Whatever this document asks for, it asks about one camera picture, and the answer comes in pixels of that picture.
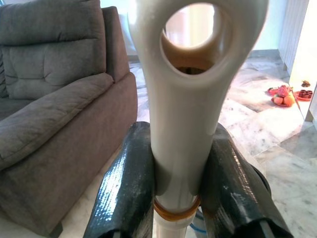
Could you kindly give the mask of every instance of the fabric upholstery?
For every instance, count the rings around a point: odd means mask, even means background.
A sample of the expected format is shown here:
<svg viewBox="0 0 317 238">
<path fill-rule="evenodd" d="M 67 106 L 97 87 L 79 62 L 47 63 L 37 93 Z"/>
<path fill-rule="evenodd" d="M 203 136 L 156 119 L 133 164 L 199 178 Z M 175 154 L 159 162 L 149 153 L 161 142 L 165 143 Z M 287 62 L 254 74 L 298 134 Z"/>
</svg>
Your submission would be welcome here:
<svg viewBox="0 0 317 238">
<path fill-rule="evenodd" d="M 5 85 L 5 77 L 4 77 L 4 67 L 2 61 L 2 50 L 0 46 L 0 98 L 5 98 L 8 96 Z"/>
<path fill-rule="evenodd" d="M 0 121 L 0 170 L 38 149 L 112 84 L 106 73 L 89 76 Z"/>
<path fill-rule="evenodd" d="M 116 7 L 106 7 L 102 10 L 106 28 L 106 72 L 118 82 L 130 71 L 120 19 Z"/>
<path fill-rule="evenodd" d="M 33 102 L 32 100 L 15 100 L 7 98 L 0 98 L 0 121 L 24 108 L 26 105 Z"/>
<path fill-rule="evenodd" d="M 105 72 L 100 1 L 35 0 L 2 6 L 0 45 L 11 99 L 35 100 Z"/>
<path fill-rule="evenodd" d="M 0 172 L 0 206 L 15 222 L 48 234 L 122 142 L 137 116 L 127 74 L 39 150 Z"/>
</svg>

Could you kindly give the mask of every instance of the sofa cushion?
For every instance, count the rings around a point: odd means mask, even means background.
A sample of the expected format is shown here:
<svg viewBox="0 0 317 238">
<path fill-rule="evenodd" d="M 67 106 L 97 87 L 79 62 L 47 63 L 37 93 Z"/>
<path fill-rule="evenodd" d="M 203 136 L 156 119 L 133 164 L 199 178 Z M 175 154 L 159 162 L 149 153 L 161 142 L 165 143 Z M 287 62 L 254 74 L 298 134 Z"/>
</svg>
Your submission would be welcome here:
<svg viewBox="0 0 317 238">
<path fill-rule="evenodd" d="M 38 99 L 106 71 L 99 0 L 35 0 L 0 7 L 6 87 L 12 99 Z"/>
<path fill-rule="evenodd" d="M 0 98 L 0 121 L 17 112 L 18 110 L 24 108 L 26 105 L 33 102 L 32 100 L 16 100 Z"/>
<path fill-rule="evenodd" d="M 0 121 L 0 170 L 38 149 L 112 84 L 106 73 L 89 76 Z"/>
<path fill-rule="evenodd" d="M 4 98 L 7 96 L 8 96 L 8 93 L 6 91 L 6 85 L 5 85 L 4 67 L 3 67 L 3 61 L 2 61 L 2 50 L 0 46 L 0 98 Z"/>
</svg>

